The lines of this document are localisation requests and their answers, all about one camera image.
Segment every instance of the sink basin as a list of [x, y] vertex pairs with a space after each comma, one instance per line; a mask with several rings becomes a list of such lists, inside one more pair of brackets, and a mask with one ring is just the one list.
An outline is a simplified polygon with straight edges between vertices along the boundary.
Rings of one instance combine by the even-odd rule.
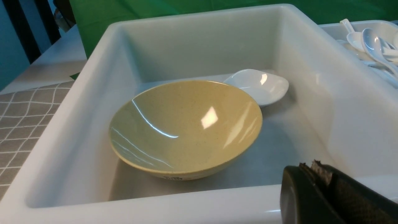
[[[111, 150], [113, 114], [141, 91], [247, 68], [290, 87], [232, 166], [182, 183]], [[397, 112], [396, 91], [292, 5], [115, 23], [1, 201], [0, 223], [280, 223], [283, 168], [313, 159], [396, 198]]]

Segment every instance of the speckled bowl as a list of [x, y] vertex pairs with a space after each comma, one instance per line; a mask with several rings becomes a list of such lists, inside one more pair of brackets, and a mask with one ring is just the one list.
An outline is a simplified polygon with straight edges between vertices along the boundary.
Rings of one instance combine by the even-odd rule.
[[214, 174], [254, 142], [261, 110], [244, 91], [213, 81], [168, 83], [124, 104], [109, 126], [115, 153], [154, 176], [193, 180]]

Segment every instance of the countertop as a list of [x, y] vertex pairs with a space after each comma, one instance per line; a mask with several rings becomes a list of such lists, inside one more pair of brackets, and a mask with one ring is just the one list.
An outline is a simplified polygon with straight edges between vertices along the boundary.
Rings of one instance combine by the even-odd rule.
[[0, 200], [73, 83], [0, 95]]

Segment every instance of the white container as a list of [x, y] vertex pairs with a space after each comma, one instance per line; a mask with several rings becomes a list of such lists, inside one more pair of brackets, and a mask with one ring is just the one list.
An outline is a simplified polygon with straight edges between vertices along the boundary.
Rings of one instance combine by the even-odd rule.
[[[352, 27], [357, 32], [362, 32], [366, 28], [373, 29], [379, 37], [392, 43], [395, 34], [398, 32], [398, 26], [392, 22], [383, 20], [367, 20], [351, 22]], [[324, 24], [320, 27], [336, 40], [347, 40], [347, 30], [340, 23]]]
[[[139, 92], [246, 68], [290, 88], [223, 172], [168, 181], [111, 150], [110, 119]], [[1, 201], [0, 223], [280, 223], [282, 169], [313, 159], [394, 198], [398, 97], [383, 84], [292, 5], [113, 24]]]

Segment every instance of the white spoon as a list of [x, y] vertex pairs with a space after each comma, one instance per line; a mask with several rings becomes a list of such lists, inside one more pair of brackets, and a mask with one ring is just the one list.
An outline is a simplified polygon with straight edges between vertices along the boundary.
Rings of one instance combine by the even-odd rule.
[[362, 31], [361, 40], [362, 47], [371, 58], [383, 64], [390, 69], [395, 76], [398, 76], [398, 67], [384, 58], [380, 39], [372, 29], [364, 29]]
[[357, 51], [350, 43], [345, 40], [336, 40], [339, 44], [341, 44], [344, 48], [348, 50], [352, 55], [356, 56], [359, 60], [363, 61], [373, 61], [369, 55], [365, 52]]
[[[385, 67], [384, 65], [380, 64], [379, 62], [376, 61], [362, 61], [366, 66], [369, 67]], [[391, 63], [393, 63], [394, 65], [398, 66], [398, 62], [392, 61]]]
[[398, 47], [398, 32], [395, 34], [392, 44], [394, 44], [395, 47]]
[[398, 81], [397, 79], [387, 71], [382, 71], [375, 68], [370, 68], [374, 73], [376, 73], [382, 80], [386, 81], [394, 88], [398, 88]]
[[389, 61], [398, 62], [398, 50], [383, 48], [383, 55]]
[[248, 93], [262, 107], [282, 99], [289, 88], [289, 82], [280, 76], [254, 69], [241, 70], [224, 83]]
[[[351, 44], [351, 46], [353, 46], [356, 50], [364, 52], [365, 50], [363, 49], [362, 43], [361, 43], [362, 33], [355, 32], [354, 28], [352, 27], [352, 25], [348, 21], [348, 19], [344, 19], [344, 20], [340, 21], [340, 23], [343, 24], [344, 27], [346, 28], [346, 30], [348, 31], [347, 41], [349, 42], [349, 44]], [[392, 44], [384, 41], [381, 38], [380, 38], [380, 41], [381, 41], [383, 47], [385, 47], [387, 49], [395, 50], [395, 47]]]

